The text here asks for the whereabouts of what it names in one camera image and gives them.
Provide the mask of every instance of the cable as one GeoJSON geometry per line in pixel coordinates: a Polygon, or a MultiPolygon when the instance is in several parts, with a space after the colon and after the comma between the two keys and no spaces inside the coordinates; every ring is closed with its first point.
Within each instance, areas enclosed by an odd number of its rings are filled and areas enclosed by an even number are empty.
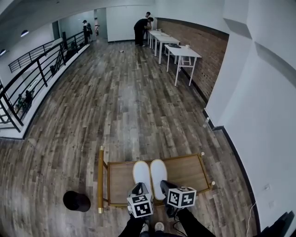
{"type": "Polygon", "coordinates": [[[250,209],[250,215],[249,215],[249,220],[248,220],[248,229],[247,229],[247,237],[248,237],[248,232],[249,232],[249,229],[250,229],[250,219],[251,219],[251,210],[252,208],[256,205],[256,202],[254,203],[254,205],[251,207],[250,209]]]}
{"type": "Polygon", "coordinates": [[[182,236],[187,237],[187,235],[186,235],[185,233],[183,233],[182,231],[179,231],[179,230],[175,227],[175,225],[178,224],[178,223],[180,222],[180,221],[177,221],[177,220],[176,220],[176,214],[177,214],[177,212],[178,212],[178,209],[176,209],[176,211],[175,211],[174,221],[176,221],[176,222],[173,224],[173,228],[174,228],[175,231],[179,232],[182,236]]]}

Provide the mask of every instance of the slipper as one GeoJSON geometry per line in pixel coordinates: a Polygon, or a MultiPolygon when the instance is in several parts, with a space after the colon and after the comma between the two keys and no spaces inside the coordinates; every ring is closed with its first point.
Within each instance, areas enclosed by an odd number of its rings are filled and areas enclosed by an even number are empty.
{"type": "Polygon", "coordinates": [[[149,166],[144,161],[138,161],[134,164],[133,167],[133,177],[135,184],[137,183],[144,183],[146,189],[151,194],[153,198],[153,192],[151,188],[151,179],[150,179],[150,170],[149,166]]]}
{"type": "Polygon", "coordinates": [[[153,191],[155,199],[164,200],[165,195],[162,193],[160,188],[160,182],[162,180],[167,181],[167,168],[162,160],[154,160],[150,164],[151,179],[153,184],[153,191]]]}

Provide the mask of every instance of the metal railing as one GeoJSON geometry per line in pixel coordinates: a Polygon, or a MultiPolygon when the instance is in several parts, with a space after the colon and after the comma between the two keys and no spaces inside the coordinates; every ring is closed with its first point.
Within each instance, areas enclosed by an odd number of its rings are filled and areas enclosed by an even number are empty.
{"type": "Polygon", "coordinates": [[[23,119],[42,88],[87,43],[86,30],[64,38],[28,63],[4,88],[0,86],[0,129],[20,132],[17,124],[24,126],[23,119]]]}
{"type": "Polygon", "coordinates": [[[48,50],[52,46],[52,42],[54,42],[54,40],[31,50],[30,52],[22,55],[21,57],[10,63],[8,66],[10,68],[11,73],[31,63],[39,55],[46,52],[46,50],[48,50]]]}

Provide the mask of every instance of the shoe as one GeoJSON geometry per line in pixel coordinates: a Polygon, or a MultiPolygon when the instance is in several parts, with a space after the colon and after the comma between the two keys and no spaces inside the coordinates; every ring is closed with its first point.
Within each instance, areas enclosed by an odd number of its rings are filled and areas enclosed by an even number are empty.
{"type": "Polygon", "coordinates": [[[155,232],[157,232],[157,231],[162,231],[163,232],[163,231],[165,231],[165,226],[163,225],[162,222],[157,222],[155,224],[154,230],[155,230],[155,232]]]}
{"type": "Polygon", "coordinates": [[[150,173],[153,185],[153,191],[155,199],[164,200],[165,195],[160,188],[160,182],[162,180],[167,181],[167,168],[162,160],[156,159],[150,164],[150,173]]]}
{"type": "Polygon", "coordinates": [[[142,233],[142,232],[145,232],[145,231],[147,231],[147,232],[149,231],[149,226],[148,226],[146,223],[143,224],[143,227],[142,227],[141,233],[142,233]]]}
{"type": "Polygon", "coordinates": [[[152,192],[151,186],[151,179],[150,179],[150,169],[146,162],[138,161],[134,164],[133,168],[133,177],[135,184],[137,183],[144,183],[148,193],[151,194],[152,198],[154,197],[152,192]]]}

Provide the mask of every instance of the white table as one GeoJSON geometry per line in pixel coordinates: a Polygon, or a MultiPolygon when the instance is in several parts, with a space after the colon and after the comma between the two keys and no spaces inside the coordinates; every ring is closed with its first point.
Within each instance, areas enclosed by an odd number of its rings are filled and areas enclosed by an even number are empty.
{"type": "Polygon", "coordinates": [[[179,44],[180,41],[170,36],[155,36],[155,50],[154,56],[157,56],[157,40],[160,42],[158,64],[161,64],[162,44],[179,44]]]}
{"type": "Polygon", "coordinates": [[[173,47],[170,47],[169,45],[166,45],[166,48],[168,49],[166,71],[168,72],[168,65],[169,65],[169,62],[170,62],[170,53],[175,55],[175,61],[176,61],[177,56],[179,56],[175,86],[177,85],[178,74],[179,74],[179,71],[180,71],[181,67],[183,67],[183,68],[192,68],[191,77],[190,77],[190,81],[189,81],[189,86],[190,86],[191,81],[192,81],[192,76],[193,76],[193,71],[194,71],[196,59],[198,57],[201,58],[201,56],[197,52],[193,51],[192,49],[187,49],[185,46],[180,46],[180,47],[181,48],[178,49],[178,48],[173,48],[173,47]],[[184,64],[185,61],[184,61],[183,57],[189,57],[189,61],[187,61],[189,63],[189,65],[184,64]],[[194,57],[193,66],[191,65],[190,57],[194,57]]]}
{"type": "Polygon", "coordinates": [[[153,48],[153,37],[155,36],[169,36],[166,33],[163,33],[161,31],[149,31],[149,45],[150,48],[153,48]]]}

